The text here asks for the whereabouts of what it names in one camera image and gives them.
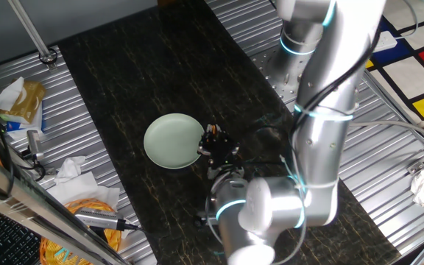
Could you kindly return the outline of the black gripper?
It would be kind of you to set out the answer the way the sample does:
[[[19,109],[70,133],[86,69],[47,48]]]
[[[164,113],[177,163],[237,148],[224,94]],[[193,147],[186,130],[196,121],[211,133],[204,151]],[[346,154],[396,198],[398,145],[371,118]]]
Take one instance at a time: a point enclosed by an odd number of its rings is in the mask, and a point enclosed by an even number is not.
[[[214,125],[208,124],[199,141],[197,153],[208,155],[209,166],[218,169],[221,166],[234,164],[239,152],[240,143],[230,137],[221,127],[217,127],[217,143],[212,144],[214,137]]]

